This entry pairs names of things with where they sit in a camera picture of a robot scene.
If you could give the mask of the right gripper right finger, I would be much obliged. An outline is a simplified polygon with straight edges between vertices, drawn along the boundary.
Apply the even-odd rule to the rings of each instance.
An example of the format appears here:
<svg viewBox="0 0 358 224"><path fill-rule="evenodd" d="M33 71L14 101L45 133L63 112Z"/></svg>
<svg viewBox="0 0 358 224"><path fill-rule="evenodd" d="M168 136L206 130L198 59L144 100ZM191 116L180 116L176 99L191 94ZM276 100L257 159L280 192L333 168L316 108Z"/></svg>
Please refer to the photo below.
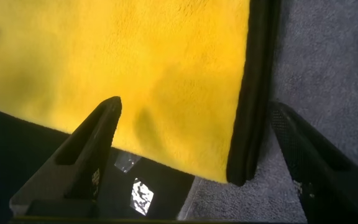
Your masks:
<svg viewBox="0 0 358 224"><path fill-rule="evenodd" d="M358 223L358 166L288 105L269 109L308 223Z"/></svg>

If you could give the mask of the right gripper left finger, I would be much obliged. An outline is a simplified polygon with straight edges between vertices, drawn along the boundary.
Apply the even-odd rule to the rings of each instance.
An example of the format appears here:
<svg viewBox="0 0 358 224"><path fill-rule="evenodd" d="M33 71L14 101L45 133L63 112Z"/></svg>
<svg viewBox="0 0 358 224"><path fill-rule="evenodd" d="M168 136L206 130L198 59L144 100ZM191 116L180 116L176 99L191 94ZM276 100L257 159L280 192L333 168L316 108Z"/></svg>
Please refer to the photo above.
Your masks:
<svg viewBox="0 0 358 224"><path fill-rule="evenodd" d="M96 216L96 200L121 111L120 97L102 101L12 196L13 215Z"/></svg>

